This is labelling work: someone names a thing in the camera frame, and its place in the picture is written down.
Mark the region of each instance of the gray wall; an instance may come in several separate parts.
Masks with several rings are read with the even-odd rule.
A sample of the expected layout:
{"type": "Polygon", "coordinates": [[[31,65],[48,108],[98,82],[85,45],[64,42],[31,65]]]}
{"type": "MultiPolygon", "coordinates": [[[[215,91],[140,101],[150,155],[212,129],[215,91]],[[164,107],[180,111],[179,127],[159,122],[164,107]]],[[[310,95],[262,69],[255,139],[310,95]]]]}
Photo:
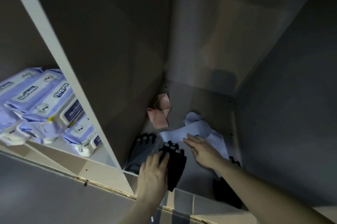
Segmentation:
{"type": "Polygon", "coordinates": [[[166,78],[234,95],[307,0],[175,0],[166,78]]]}
{"type": "Polygon", "coordinates": [[[57,67],[20,0],[0,0],[0,81],[28,67],[57,67]]]}
{"type": "Polygon", "coordinates": [[[309,0],[237,96],[244,167],[337,205],[337,0],[309,0]]]}
{"type": "Polygon", "coordinates": [[[40,0],[120,163],[163,79],[172,0],[40,0]]]}

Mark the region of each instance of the pink cloth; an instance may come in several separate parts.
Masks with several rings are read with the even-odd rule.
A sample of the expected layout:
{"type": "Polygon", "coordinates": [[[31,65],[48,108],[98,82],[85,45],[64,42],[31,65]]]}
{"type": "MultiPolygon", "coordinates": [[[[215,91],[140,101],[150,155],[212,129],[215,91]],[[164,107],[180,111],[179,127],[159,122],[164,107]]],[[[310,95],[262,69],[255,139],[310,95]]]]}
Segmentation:
{"type": "Polygon", "coordinates": [[[158,95],[158,101],[154,104],[154,109],[147,108],[149,119],[155,129],[168,127],[166,117],[172,108],[167,94],[158,95]],[[156,109],[156,103],[159,102],[159,108],[156,109]]]}

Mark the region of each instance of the left hand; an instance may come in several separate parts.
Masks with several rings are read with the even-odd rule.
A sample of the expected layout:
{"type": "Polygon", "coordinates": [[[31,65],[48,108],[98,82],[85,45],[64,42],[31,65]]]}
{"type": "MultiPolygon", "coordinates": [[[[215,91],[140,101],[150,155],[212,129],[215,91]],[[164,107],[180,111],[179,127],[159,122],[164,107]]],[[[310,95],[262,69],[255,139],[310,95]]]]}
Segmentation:
{"type": "Polygon", "coordinates": [[[141,164],[137,186],[137,201],[144,206],[157,208],[167,191],[167,164],[170,155],[167,153],[159,164],[160,151],[148,156],[146,163],[141,164]]]}

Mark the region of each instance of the hand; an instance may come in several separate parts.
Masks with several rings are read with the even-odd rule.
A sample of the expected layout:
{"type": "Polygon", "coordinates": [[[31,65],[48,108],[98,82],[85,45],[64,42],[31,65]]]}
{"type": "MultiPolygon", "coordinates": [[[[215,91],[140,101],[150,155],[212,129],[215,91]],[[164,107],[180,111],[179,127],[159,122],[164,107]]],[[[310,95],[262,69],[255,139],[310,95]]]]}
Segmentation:
{"type": "Polygon", "coordinates": [[[191,151],[199,164],[215,169],[216,165],[223,161],[224,158],[209,142],[199,136],[187,134],[187,137],[188,139],[184,138],[184,143],[191,147],[191,151]]]}
{"type": "Polygon", "coordinates": [[[137,200],[146,207],[157,208],[167,191],[167,164],[170,155],[167,153],[159,164],[160,151],[148,156],[146,163],[141,164],[138,177],[137,200]]]}

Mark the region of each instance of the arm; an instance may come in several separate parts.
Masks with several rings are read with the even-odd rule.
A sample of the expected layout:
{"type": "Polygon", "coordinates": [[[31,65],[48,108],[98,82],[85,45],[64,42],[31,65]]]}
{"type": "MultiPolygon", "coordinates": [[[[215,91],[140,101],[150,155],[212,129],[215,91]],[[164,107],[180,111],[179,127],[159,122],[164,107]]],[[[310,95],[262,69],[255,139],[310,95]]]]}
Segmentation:
{"type": "Polygon", "coordinates": [[[167,163],[170,157],[166,154],[159,164],[158,154],[148,156],[146,163],[141,164],[138,177],[137,200],[130,212],[122,219],[120,224],[146,224],[153,216],[158,205],[167,191],[167,163]]]}
{"type": "Polygon", "coordinates": [[[188,135],[184,142],[191,147],[197,162],[221,174],[261,223],[333,223],[286,192],[224,159],[203,138],[188,135]]]}

